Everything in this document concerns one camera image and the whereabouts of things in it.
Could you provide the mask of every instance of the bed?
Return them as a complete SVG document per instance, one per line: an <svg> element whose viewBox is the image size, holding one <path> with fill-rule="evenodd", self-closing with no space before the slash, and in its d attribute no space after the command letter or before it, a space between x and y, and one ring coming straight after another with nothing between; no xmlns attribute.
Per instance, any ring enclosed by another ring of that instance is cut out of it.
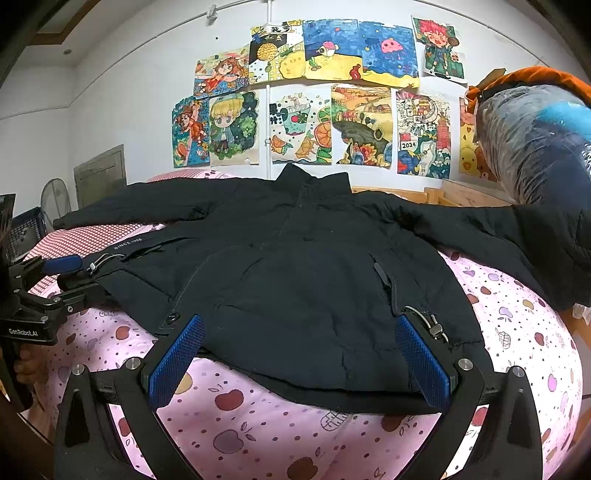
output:
<svg viewBox="0 0 591 480"><path fill-rule="evenodd" d="M214 170L181 170L154 177L225 178ZM443 205L453 186L424 192L390 190L409 200ZM369 187L354 187L353 191ZM495 200L481 199L482 202ZM48 235L30 253L44 257L87 255L163 225L93 226ZM458 252L441 251L472 303L497 371L524 367L531 381L543 441L544 479L567 455L579 417L582 367L558 314L517 280ZM32 292L58 292L47 277ZM46 350L49 381L37 384L39 402L53 424L74 364L91 370L117 368L144 356L155 338L117 308L89 309L69 317L58 344ZM151 475L118 406L111 412L135 468ZM479 434L487 407L479 407L445 476L462 468ZM439 415L345 414L298 405L270 393L225 365L196 358L172 402L158 415L187 459L206 480L289 478L339 480L395 478L435 425Z"/></svg>

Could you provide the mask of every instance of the hand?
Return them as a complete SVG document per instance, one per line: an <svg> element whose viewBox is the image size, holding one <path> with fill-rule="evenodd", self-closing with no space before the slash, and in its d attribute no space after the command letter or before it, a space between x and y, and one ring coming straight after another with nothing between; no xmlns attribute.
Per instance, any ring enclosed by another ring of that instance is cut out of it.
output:
<svg viewBox="0 0 591 480"><path fill-rule="evenodd" d="M20 360L14 362L17 381L29 385L47 381L48 370L44 347L22 343L20 345L19 357Z"/></svg>

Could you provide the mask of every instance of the children's drawing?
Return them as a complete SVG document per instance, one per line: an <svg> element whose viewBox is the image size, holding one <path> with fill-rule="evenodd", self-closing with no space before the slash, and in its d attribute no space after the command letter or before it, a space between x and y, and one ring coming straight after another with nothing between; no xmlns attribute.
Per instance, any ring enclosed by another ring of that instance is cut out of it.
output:
<svg viewBox="0 0 591 480"><path fill-rule="evenodd" d="M460 44L456 29L433 20L413 18L417 40L425 44L424 71L458 83L466 83L464 54L454 48Z"/></svg>
<svg viewBox="0 0 591 480"><path fill-rule="evenodd" d="M195 98L222 95L248 85L248 46L198 60Z"/></svg>
<svg viewBox="0 0 591 480"><path fill-rule="evenodd" d="M174 168L209 164L209 104L194 96L173 109Z"/></svg>
<svg viewBox="0 0 591 480"><path fill-rule="evenodd" d="M302 21L251 28L250 83L296 79L304 75L306 55Z"/></svg>
<svg viewBox="0 0 591 480"><path fill-rule="evenodd" d="M398 173L448 179L452 150L449 103L399 91L396 110Z"/></svg>
<svg viewBox="0 0 591 480"><path fill-rule="evenodd" d="M306 78L361 79L362 42L357 20L308 20L303 29Z"/></svg>
<svg viewBox="0 0 591 480"><path fill-rule="evenodd" d="M332 86L331 115L345 152L341 164L392 165L392 93L388 87Z"/></svg>
<svg viewBox="0 0 591 480"><path fill-rule="evenodd" d="M209 100L212 166L258 164L255 92L230 93Z"/></svg>
<svg viewBox="0 0 591 480"><path fill-rule="evenodd" d="M359 22L362 78L390 87L418 87L417 52L413 31L378 22Z"/></svg>
<svg viewBox="0 0 591 480"><path fill-rule="evenodd" d="M269 105L273 163L330 164L330 100L294 93Z"/></svg>
<svg viewBox="0 0 591 480"><path fill-rule="evenodd" d="M470 175L491 182L498 182L495 174L486 164L484 153L474 139L474 115L466 109L466 99L460 98L460 173Z"/></svg>

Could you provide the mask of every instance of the red-haired girl drawing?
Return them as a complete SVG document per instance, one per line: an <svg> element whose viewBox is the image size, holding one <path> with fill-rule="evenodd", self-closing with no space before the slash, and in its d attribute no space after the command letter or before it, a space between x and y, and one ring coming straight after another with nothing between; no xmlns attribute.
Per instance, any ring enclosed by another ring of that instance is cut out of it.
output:
<svg viewBox="0 0 591 480"><path fill-rule="evenodd" d="M189 156L191 153L195 153L199 157L203 157L206 152L206 146L203 141L206 137L206 127L203 123L197 121L199 114L199 105L191 103L185 106L182 112L176 117L175 121L180 125L183 133L189 132L189 140L187 141L187 147L184 144L179 144L177 147L177 153L179 156L184 157L183 167L189 162Z"/></svg>
<svg viewBox="0 0 591 480"><path fill-rule="evenodd" d="M197 73L203 68L202 64L197 64L195 69L195 95L203 95L212 93L216 88L219 88L221 93L229 91L228 83L237 81L239 78L248 77L248 71L240 65L240 62L234 57L227 57L221 60L213 69L211 75L198 75Z"/></svg>

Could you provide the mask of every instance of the black jacket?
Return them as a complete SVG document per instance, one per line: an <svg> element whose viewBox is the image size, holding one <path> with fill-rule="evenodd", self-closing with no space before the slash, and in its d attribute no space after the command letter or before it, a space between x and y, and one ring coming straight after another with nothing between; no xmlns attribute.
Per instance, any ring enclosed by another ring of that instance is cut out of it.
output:
<svg viewBox="0 0 591 480"><path fill-rule="evenodd" d="M92 280L156 335L170 331L173 312L201 315L204 356L289 400L339 411L429 411L394 341L407 305L435 314L453 353L492 371L472 306L435 246L514 276L556 309L591 303L588 212L418 205L352 194L345 173L317 179L293 165L276 181L134 184L55 226L174 221L88 256L85 268L103 259Z"/></svg>

